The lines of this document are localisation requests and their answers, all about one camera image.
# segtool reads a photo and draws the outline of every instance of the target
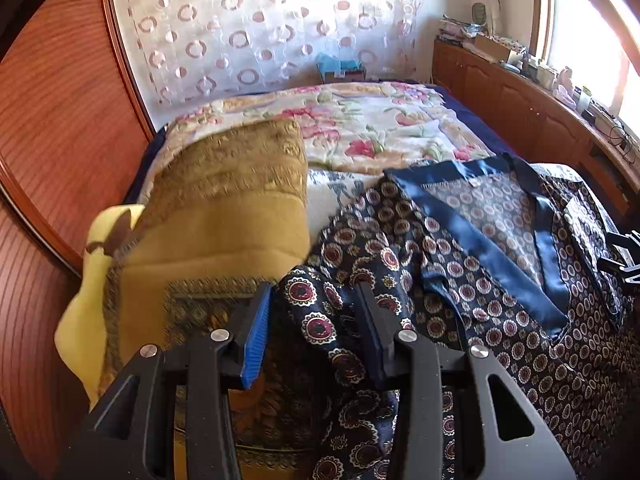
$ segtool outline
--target floral bedspread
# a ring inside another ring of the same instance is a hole
[[[425,85],[338,83],[220,99],[167,125],[167,137],[140,193],[185,146],[238,124],[293,118],[312,168],[382,174],[422,160],[471,160],[493,153]]]

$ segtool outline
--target navy patterned garment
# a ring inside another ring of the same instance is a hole
[[[396,392],[367,377],[353,285],[439,345],[489,348],[561,444],[579,477],[637,399],[629,298],[595,269],[623,262],[614,226],[577,174],[510,156],[389,171],[332,219],[281,304],[333,377],[314,480],[386,477]],[[443,390],[444,478],[454,477],[453,396]]]

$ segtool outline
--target yellow pillow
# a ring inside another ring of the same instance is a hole
[[[65,365],[82,381],[90,407],[98,401],[106,329],[102,291],[113,250],[131,231],[143,205],[114,206],[102,211],[89,228],[82,261],[82,284],[60,319],[55,343]]]

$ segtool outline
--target metal screw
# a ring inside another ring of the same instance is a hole
[[[144,345],[140,349],[140,355],[142,357],[153,357],[158,353],[158,347],[156,345]]]
[[[470,354],[478,359],[489,357],[489,349],[484,345],[473,345],[469,349]]]
[[[229,330],[225,330],[224,328],[214,330],[213,332],[211,332],[211,339],[218,342],[226,341],[227,339],[229,339]]]
[[[405,343],[413,343],[418,339],[417,333],[413,330],[401,330],[398,332],[398,337],[400,338],[400,341],[404,341]]]

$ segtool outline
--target gold brocade fabric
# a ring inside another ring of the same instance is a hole
[[[309,250],[307,164],[291,120],[238,126],[187,147],[159,178],[104,295],[104,391],[144,344],[163,349],[226,325],[262,281],[277,283]],[[262,371],[230,404],[242,476],[308,477],[314,439],[303,344],[270,313]],[[295,377],[284,381],[283,377]],[[175,417],[176,478],[184,478],[184,401]]]

